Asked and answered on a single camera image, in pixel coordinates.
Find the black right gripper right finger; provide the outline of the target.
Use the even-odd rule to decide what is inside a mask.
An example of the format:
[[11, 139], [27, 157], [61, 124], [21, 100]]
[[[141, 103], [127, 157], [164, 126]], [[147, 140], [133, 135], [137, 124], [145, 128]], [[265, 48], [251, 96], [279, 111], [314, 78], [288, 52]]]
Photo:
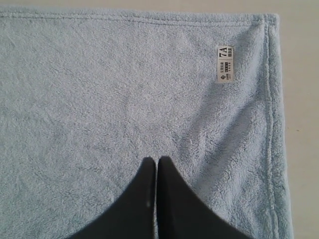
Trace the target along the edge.
[[158, 163], [157, 221], [160, 239], [249, 238], [197, 197], [168, 156]]

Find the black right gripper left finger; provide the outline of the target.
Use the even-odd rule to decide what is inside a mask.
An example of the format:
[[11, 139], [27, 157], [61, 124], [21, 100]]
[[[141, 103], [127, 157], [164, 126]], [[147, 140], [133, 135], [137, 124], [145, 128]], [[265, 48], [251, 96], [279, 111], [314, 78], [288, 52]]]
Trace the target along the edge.
[[153, 239], [156, 164], [142, 163], [120, 197], [97, 219], [71, 239]]

